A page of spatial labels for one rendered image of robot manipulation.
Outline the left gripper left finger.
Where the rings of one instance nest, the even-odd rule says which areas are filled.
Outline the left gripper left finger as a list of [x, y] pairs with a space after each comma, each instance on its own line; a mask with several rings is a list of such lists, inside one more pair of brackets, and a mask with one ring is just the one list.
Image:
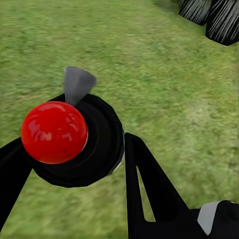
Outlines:
[[32, 171], [26, 153], [21, 137], [0, 148], [0, 232]]

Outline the pesticide atomizer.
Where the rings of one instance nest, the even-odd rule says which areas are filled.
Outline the pesticide atomizer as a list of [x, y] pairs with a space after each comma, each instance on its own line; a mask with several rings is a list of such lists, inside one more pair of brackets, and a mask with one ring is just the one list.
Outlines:
[[114, 108], [89, 94], [90, 72], [64, 68], [65, 94], [27, 113], [21, 140], [28, 163], [48, 183], [89, 186], [110, 175], [124, 159], [124, 129]]

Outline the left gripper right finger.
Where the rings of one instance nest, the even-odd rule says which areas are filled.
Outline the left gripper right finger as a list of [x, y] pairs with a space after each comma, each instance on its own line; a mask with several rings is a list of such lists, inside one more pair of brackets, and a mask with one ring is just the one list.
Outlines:
[[[145, 142], [124, 134], [128, 239], [209, 239]], [[138, 166], [156, 222], [144, 219]]]

